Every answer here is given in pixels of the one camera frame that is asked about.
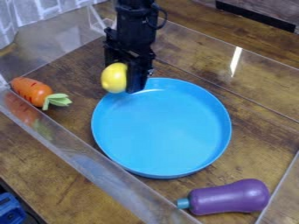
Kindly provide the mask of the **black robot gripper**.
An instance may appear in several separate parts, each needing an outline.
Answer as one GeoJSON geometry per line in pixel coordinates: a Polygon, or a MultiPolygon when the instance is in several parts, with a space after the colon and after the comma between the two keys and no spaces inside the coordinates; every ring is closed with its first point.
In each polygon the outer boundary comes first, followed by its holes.
{"type": "Polygon", "coordinates": [[[115,9],[117,29],[105,29],[106,66],[127,63],[126,91],[133,94],[146,88],[147,78],[154,73],[151,44],[169,14],[155,0],[117,0],[115,9]]]}

